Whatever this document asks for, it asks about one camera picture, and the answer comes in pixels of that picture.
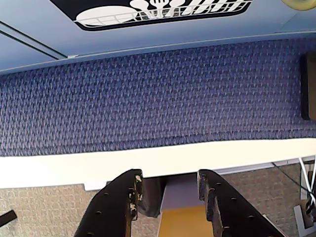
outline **black panel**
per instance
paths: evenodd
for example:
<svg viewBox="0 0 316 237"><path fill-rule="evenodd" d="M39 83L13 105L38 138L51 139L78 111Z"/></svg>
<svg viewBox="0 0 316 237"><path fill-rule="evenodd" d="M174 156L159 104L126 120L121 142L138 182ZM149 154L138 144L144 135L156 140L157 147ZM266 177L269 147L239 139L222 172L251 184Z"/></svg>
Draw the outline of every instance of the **black panel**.
<svg viewBox="0 0 316 237"><path fill-rule="evenodd" d="M62 12L64 12L72 21L76 20L76 16L88 9L92 9L95 7L101 7L101 6L130 6L131 0L51 0L53 4L55 4ZM181 5L180 11L183 12L186 9L186 6L190 4L192 0L185 0L185 3ZM199 4L203 4L205 0L200 0ZM212 4L217 3L219 0L214 0ZM235 2L240 2L239 6L235 9L233 12L229 12L228 9L230 6L232 6ZM155 23L163 23L163 22L173 22L173 21L182 21L182 20L191 20L191 19L201 19L201 18L211 18L211 17L223 17L223 16L232 16L237 15L240 13L243 13L247 10L252 0L227 0L226 3L224 3L216 12L208 13L208 8L202 14L199 15L188 15L188 16L181 16L181 17L169 17L169 18L162 18L162 19L152 19L152 20L145 20L141 21L140 14L137 15L135 20L130 20L127 23L123 24L115 24L115 25L109 25L109 26L101 26L101 27L94 27L89 28L86 27L78 22L77 24L80 28L86 31L101 31L101 30L107 30L107 29L115 29L115 28L122 28L122 27L130 27L130 26L139 26L139 25L148 25L148 24L155 24ZM163 9L169 8L170 5L167 4L164 6ZM154 10L156 7L149 4L148 10Z"/></svg>

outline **cable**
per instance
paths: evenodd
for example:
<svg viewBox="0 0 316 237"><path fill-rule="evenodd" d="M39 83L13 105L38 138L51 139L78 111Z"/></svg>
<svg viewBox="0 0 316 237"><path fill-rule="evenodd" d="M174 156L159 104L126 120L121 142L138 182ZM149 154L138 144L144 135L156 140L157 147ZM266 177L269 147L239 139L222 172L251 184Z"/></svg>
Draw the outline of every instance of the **cable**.
<svg viewBox="0 0 316 237"><path fill-rule="evenodd" d="M276 167L279 171L281 171L288 179L290 179L294 184L296 184L297 186L299 186L301 189L305 190L308 194L312 194L315 195L314 193L308 191L305 187L303 187L302 185L300 185L298 182L296 182L294 179L292 179L290 176L287 175L287 173L285 173L283 170L280 169L280 167L278 167L274 162L272 162L272 165L274 167Z"/></svg>
<svg viewBox="0 0 316 237"><path fill-rule="evenodd" d="M307 175L307 172L306 172L306 169L305 169L304 162L303 162L301 157L299 157L298 160L299 160L299 162L301 164L301 168L302 168L302 171L303 171L306 187L307 187L308 191L310 191L310 195L311 195L311 198L312 198L312 203L316 204L316 199L315 199L314 195L312 194L312 189L311 189L311 186L310 186L310 183L309 183L309 180L308 180L308 175Z"/></svg>
<svg viewBox="0 0 316 237"><path fill-rule="evenodd" d="M312 175L312 184L311 184L312 190L314 189L315 176L316 176L316 156L315 156L314 169L313 169L313 175Z"/></svg>

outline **black sign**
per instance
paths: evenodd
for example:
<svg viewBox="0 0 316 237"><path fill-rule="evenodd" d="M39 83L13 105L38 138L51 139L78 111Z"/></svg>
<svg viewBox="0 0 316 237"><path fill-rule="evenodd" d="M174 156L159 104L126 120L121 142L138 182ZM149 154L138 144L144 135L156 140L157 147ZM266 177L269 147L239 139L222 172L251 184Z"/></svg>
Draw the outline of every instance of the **black sign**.
<svg viewBox="0 0 316 237"><path fill-rule="evenodd" d="M86 31L232 16L252 0L51 0Z"/></svg>

